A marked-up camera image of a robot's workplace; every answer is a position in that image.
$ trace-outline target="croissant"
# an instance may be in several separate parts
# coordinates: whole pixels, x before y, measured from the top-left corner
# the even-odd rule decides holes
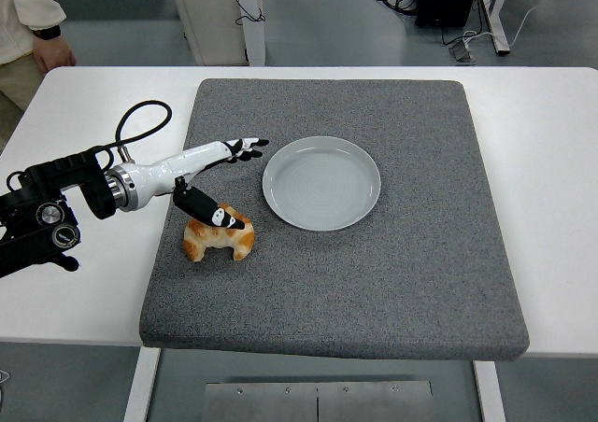
[[[200,261],[208,247],[231,247],[234,250],[233,259],[243,260],[253,248],[255,231],[251,220],[228,204],[220,204],[220,207],[243,221],[245,229],[213,228],[192,218],[183,235],[183,250],[190,260]]]

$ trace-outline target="white table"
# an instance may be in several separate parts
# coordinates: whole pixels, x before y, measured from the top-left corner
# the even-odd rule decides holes
[[[122,114],[148,99],[170,104],[174,117],[131,144],[131,154],[138,163],[175,154],[197,87],[209,77],[460,81],[530,333],[525,355],[598,357],[598,73],[592,69],[61,68],[46,77],[0,157],[0,176],[111,142]],[[124,136],[163,116],[157,106],[143,108]],[[36,265],[0,279],[0,341],[141,345],[139,314],[168,199],[100,221],[79,190],[65,194],[82,232],[82,243],[68,254],[81,267],[67,273]],[[158,358],[150,350],[142,350],[126,420],[142,420],[147,410]],[[486,420],[504,420],[493,363],[477,362],[476,372]]]

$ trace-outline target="beige jacket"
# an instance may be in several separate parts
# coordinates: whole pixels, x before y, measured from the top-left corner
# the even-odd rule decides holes
[[[33,49],[31,30],[53,27],[65,18],[56,0],[0,0],[0,64]]]

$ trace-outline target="table leg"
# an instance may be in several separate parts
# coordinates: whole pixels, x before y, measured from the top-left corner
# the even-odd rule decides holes
[[[124,422],[146,421],[161,351],[161,349],[153,347],[141,347],[139,350],[131,393],[124,413]]]
[[[262,15],[262,0],[239,0],[239,3],[242,6],[241,16],[247,16],[249,13],[252,18],[258,19]],[[249,66],[263,67],[265,65],[263,21],[243,19],[242,22]]]
[[[484,422],[506,422],[503,398],[493,361],[474,361],[477,395]]]
[[[492,33],[494,49],[499,55],[507,55],[510,53],[511,48],[506,42],[505,30],[503,29],[500,18],[500,12],[505,0],[481,0],[481,2],[486,12],[489,30]]]

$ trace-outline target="metal plate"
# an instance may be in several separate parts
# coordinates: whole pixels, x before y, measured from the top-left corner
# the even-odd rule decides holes
[[[204,422],[434,422],[430,382],[206,385]]]
[[[430,382],[319,383],[318,422],[432,422]]]
[[[204,422],[315,422],[314,384],[207,384]]]

